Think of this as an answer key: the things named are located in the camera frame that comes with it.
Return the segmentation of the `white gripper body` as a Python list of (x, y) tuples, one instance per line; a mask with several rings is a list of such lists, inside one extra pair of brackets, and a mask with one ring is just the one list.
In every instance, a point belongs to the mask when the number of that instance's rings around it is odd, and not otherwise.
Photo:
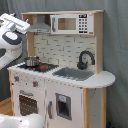
[(27, 21), (22, 21), (7, 13), (0, 16), (0, 25), (2, 27), (7, 27), (10, 30), (16, 30), (22, 34), (26, 34), (30, 28), (30, 24)]

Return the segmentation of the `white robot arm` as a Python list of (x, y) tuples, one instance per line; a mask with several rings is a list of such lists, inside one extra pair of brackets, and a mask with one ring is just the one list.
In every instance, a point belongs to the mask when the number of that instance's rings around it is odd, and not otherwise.
[[(15, 17), (15, 14), (4, 13), (0, 16), (0, 49), (5, 54), (0, 57), (0, 70), (22, 54), (22, 38), (30, 24)], [(20, 128), (21, 119), (15, 116), (0, 114), (0, 128)]]

